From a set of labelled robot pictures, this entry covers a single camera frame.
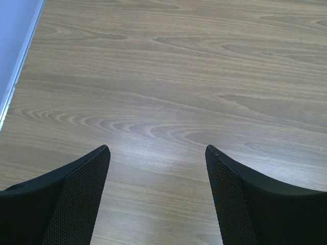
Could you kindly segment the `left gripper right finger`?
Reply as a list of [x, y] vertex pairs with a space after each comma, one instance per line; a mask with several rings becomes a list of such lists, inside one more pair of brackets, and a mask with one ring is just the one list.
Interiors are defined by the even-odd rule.
[[212, 145], [205, 151], [224, 244], [326, 244], [326, 193], [243, 165]]

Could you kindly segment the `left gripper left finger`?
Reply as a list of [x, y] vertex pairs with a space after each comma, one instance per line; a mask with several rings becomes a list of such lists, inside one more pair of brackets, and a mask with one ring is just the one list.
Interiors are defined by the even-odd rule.
[[90, 244], [110, 163], [102, 145], [1, 191], [1, 244]]

